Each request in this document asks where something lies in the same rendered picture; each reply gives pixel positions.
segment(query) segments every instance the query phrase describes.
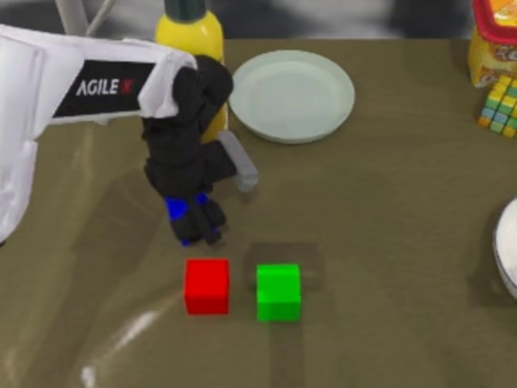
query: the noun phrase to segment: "wooden tabletop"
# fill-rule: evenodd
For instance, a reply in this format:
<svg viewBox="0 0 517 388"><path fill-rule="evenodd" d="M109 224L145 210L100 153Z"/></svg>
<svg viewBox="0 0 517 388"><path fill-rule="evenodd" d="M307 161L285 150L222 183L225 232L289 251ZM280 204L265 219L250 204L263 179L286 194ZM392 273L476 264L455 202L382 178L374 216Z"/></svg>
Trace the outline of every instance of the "wooden tabletop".
<svg viewBox="0 0 517 388"><path fill-rule="evenodd" d="M491 251L517 194L517 143L476 125L467 42L235 40L226 64L303 49L338 62L357 104L312 145L232 129L261 182L214 194L217 249L179 247L145 181L137 119L52 127L32 202L0 253L0 385L23 388L511 386L517 305ZM183 263L229 258L231 313L189 318ZM292 325L255 322L256 263L297 262Z"/></svg>

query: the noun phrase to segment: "dark bottle cap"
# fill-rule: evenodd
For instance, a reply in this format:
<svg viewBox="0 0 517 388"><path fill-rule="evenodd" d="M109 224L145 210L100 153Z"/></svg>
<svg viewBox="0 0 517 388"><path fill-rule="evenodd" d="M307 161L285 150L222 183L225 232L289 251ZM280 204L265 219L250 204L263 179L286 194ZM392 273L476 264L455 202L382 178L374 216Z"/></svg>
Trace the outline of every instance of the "dark bottle cap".
<svg viewBox="0 0 517 388"><path fill-rule="evenodd" d="M192 23L207 13L205 0L165 0L165 13L175 22Z"/></svg>

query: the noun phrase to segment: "yellow container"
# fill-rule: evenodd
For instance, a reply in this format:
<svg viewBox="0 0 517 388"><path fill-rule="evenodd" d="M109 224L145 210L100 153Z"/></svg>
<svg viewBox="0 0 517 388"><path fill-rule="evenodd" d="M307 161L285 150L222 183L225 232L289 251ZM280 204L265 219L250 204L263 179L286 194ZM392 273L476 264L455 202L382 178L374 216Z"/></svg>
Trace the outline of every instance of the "yellow container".
<svg viewBox="0 0 517 388"><path fill-rule="evenodd" d="M224 62L224 37L216 16L207 11L205 0L165 0L166 13L158 21L155 41L192 55L206 55ZM212 141L228 128L225 105L209 125L201 141Z"/></svg>
<svg viewBox="0 0 517 388"><path fill-rule="evenodd" d="M473 10L472 84L484 87L495 84L501 74L517 76L517 0L474 0Z"/></svg>

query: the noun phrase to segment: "background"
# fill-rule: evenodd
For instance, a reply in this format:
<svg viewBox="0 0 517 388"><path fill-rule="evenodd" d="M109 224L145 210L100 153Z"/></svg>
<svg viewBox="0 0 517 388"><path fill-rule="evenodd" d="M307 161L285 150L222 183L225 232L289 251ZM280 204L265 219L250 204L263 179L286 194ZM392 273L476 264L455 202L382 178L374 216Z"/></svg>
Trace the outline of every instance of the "background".
<svg viewBox="0 0 517 388"><path fill-rule="evenodd" d="M227 38L467 37L470 0L208 0ZM90 15L101 0L84 0ZM153 37L163 0L119 0L98 35ZM53 0L0 0L0 23L63 32Z"/></svg>

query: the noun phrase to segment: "white round object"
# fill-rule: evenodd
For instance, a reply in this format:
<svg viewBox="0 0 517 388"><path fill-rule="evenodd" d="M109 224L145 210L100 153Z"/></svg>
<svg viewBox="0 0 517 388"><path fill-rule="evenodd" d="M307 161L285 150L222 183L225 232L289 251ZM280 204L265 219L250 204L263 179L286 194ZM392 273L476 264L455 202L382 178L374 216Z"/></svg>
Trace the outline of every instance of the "white round object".
<svg viewBox="0 0 517 388"><path fill-rule="evenodd" d="M354 85L340 66L303 51L259 55L242 65L233 80L233 113L256 135L284 144L332 134L355 102Z"/></svg>
<svg viewBox="0 0 517 388"><path fill-rule="evenodd" d="M517 298L517 199L502 212L494 233L494 252L502 280Z"/></svg>

